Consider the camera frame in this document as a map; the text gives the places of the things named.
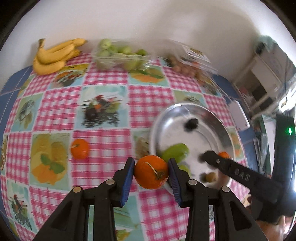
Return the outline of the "yellow banana bunch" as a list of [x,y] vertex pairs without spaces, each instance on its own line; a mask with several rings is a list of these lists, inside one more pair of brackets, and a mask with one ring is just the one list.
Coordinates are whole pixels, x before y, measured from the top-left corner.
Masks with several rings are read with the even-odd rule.
[[37,75],[49,75],[65,67],[68,60],[80,55],[78,47],[87,40],[76,38],[45,49],[45,39],[39,39],[38,50],[33,60],[33,71]]

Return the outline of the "brown kiwi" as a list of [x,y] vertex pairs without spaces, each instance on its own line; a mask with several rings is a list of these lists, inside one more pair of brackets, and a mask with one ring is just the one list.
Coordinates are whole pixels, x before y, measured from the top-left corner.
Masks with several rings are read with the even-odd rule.
[[210,172],[206,174],[205,180],[208,183],[214,183],[218,180],[218,175],[215,172]]

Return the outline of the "green mango front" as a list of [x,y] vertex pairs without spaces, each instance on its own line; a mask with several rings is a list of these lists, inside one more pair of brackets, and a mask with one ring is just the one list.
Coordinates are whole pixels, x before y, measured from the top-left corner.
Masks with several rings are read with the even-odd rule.
[[164,150],[161,154],[161,158],[165,161],[174,158],[177,163],[182,162],[189,154],[189,148],[184,143],[177,143],[166,150]]

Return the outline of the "large orange mandarin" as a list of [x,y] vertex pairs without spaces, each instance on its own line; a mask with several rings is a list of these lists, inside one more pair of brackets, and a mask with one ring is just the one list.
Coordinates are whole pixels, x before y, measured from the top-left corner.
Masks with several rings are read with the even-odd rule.
[[224,159],[230,159],[231,158],[227,152],[219,152],[218,155],[221,156]]

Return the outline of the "checkered fruit print tablecloth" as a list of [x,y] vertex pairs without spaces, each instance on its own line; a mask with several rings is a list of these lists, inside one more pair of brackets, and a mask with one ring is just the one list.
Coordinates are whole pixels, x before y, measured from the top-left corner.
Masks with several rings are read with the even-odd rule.
[[[237,93],[221,76],[197,80],[163,59],[146,72],[99,71],[89,54],[52,75],[31,67],[1,89],[1,216],[17,240],[32,240],[74,186],[111,178],[128,157],[148,154],[149,128],[178,101],[213,111],[227,127],[236,160],[254,156],[253,132],[238,133],[228,109]],[[75,139],[89,144],[86,159],[72,157]]]

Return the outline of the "green mango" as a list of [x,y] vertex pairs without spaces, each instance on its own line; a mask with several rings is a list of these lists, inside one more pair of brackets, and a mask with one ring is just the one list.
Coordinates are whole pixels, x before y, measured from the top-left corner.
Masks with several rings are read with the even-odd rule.
[[180,170],[186,171],[188,173],[188,175],[191,176],[190,168],[187,165],[179,164],[178,167]]
[[189,154],[189,148],[184,143],[177,143],[166,150],[164,150],[161,154],[161,158],[165,161],[174,158],[177,163],[182,162]]

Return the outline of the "mandarin with stem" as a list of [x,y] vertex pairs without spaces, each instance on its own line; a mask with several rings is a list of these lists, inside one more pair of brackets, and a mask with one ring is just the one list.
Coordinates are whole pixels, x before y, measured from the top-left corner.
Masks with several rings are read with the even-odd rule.
[[149,190],[158,189],[168,180],[168,164],[162,158],[155,155],[142,157],[135,165],[134,177],[142,188]]

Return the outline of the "white wooden shelf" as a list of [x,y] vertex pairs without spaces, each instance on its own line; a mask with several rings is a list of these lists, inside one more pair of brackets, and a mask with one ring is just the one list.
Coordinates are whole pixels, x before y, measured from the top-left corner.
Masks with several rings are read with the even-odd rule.
[[295,85],[295,66],[281,52],[255,53],[233,81],[251,120],[261,115],[275,116],[280,101]]

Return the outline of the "small back mandarin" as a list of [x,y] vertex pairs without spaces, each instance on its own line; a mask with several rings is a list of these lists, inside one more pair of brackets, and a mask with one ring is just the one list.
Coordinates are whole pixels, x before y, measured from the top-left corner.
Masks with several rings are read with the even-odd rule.
[[75,139],[71,144],[70,151],[74,159],[86,159],[89,155],[89,144],[84,139]]

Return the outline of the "white power adapter box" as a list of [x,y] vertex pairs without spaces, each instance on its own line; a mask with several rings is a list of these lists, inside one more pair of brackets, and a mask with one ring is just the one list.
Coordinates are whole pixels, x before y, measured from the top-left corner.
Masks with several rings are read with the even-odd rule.
[[231,101],[228,104],[229,111],[232,115],[236,128],[239,131],[245,131],[250,128],[250,123],[244,113],[240,103],[236,100]]

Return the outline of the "large metal bowl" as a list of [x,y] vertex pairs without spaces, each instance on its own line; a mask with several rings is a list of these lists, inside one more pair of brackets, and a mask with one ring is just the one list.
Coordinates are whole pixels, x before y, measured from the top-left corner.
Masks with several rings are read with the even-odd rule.
[[[196,130],[187,132],[184,125],[191,118],[197,118],[199,126]],[[227,152],[231,158],[235,157],[229,132],[213,112],[191,102],[175,103],[161,111],[150,130],[149,153],[161,156],[164,150],[177,143],[184,143],[189,148],[188,156],[179,164],[190,168],[192,179],[215,189],[230,186],[230,177],[201,160],[201,155],[206,151]],[[205,180],[206,174],[210,172],[218,175],[218,180],[214,183]]]

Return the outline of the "dark plum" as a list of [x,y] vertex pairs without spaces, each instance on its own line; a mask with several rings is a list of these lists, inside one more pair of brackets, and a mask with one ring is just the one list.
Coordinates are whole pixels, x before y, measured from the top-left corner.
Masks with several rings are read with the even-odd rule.
[[191,118],[189,120],[186,121],[184,127],[185,127],[185,130],[187,132],[191,132],[193,130],[196,130],[199,126],[199,121],[197,118]]

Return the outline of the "clear tray of green plums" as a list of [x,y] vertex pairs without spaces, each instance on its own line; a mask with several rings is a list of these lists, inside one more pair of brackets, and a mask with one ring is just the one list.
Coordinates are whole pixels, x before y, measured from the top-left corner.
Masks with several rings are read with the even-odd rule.
[[154,50],[139,41],[102,39],[91,56],[99,70],[121,67],[130,72],[146,68],[154,59]]

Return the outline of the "green mango back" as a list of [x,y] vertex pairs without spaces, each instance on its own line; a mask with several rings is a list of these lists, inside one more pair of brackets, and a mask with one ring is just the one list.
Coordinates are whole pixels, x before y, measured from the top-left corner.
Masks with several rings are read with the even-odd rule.
[[186,171],[188,173],[188,175],[191,176],[190,168],[187,165],[179,164],[178,167],[180,170]]

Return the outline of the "stack of books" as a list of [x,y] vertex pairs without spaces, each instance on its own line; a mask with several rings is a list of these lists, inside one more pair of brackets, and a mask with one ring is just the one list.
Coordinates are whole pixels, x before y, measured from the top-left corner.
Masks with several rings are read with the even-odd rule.
[[253,143],[255,147],[259,173],[270,178],[271,163],[267,134],[256,134],[256,137],[253,139]]

